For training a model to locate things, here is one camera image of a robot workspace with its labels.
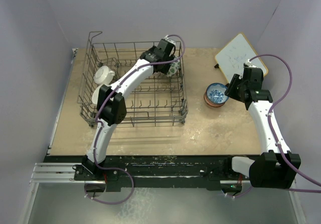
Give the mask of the green leaf patterned bowl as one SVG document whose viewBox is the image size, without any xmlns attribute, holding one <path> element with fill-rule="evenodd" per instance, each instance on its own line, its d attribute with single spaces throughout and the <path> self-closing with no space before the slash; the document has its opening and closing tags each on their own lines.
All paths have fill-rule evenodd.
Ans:
<svg viewBox="0 0 321 224">
<path fill-rule="evenodd" d="M 181 67 L 181 61 L 176 60 L 170 64 L 170 68 L 166 73 L 167 77 L 173 77 Z"/>
</svg>

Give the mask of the blue floral white bowl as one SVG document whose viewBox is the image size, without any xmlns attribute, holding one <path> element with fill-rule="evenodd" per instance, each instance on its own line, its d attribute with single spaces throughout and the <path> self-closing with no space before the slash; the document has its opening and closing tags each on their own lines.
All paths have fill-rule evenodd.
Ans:
<svg viewBox="0 0 321 224">
<path fill-rule="evenodd" d="M 227 86 L 221 83 L 210 84 L 205 92 L 207 99 L 213 104 L 224 104 L 229 97 L 225 95 Z"/>
</svg>

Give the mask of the orange red patterned bowl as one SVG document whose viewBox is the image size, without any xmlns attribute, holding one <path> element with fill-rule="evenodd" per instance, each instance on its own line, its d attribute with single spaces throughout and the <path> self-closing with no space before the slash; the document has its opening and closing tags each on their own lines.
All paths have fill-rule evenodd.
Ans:
<svg viewBox="0 0 321 224">
<path fill-rule="evenodd" d="M 204 101 L 208 106 L 211 106 L 211 107 L 221 107 L 225 104 L 225 103 L 212 103 L 207 99 L 206 95 L 204 95 Z"/>
</svg>

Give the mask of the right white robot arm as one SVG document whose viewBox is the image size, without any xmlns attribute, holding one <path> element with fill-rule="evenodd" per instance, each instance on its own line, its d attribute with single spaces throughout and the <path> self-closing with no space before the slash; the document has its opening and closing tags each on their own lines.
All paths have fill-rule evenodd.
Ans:
<svg viewBox="0 0 321 224">
<path fill-rule="evenodd" d="M 301 159 L 291 153 L 277 125 L 274 112 L 270 109 L 273 99 L 269 90 L 262 89 L 263 71 L 260 68 L 243 68 L 243 74 L 234 74 L 225 95 L 245 104 L 259 136 L 261 154 L 256 160 L 248 157 L 232 157 L 223 167 L 228 179 L 240 174 L 247 176 L 253 187 L 289 189 L 296 172 L 289 167 L 299 168 Z"/>
</svg>

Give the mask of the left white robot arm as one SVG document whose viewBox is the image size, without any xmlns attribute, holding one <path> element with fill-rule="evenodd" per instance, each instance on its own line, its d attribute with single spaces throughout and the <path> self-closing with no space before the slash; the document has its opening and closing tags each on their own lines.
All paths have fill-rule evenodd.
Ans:
<svg viewBox="0 0 321 224">
<path fill-rule="evenodd" d="M 168 36 L 156 46 L 143 52 L 134 66 L 110 86 L 101 86 L 98 94 L 97 130 L 82 167 L 87 176 L 97 180 L 103 175 L 103 164 L 111 136 L 126 117 L 126 99 L 143 82 L 156 72 L 166 74 L 175 61 L 176 42 Z"/>
</svg>

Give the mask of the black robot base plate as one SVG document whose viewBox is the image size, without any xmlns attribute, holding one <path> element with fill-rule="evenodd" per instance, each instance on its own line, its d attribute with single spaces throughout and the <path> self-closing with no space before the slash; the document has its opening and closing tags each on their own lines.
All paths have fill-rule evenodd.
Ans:
<svg viewBox="0 0 321 224">
<path fill-rule="evenodd" d="M 249 179 L 231 168 L 229 155 L 106 156 L 102 171 L 91 175 L 75 164 L 74 179 L 104 185 L 107 192 L 122 188 L 202 188 L 239 192 Z"/>
</svg>

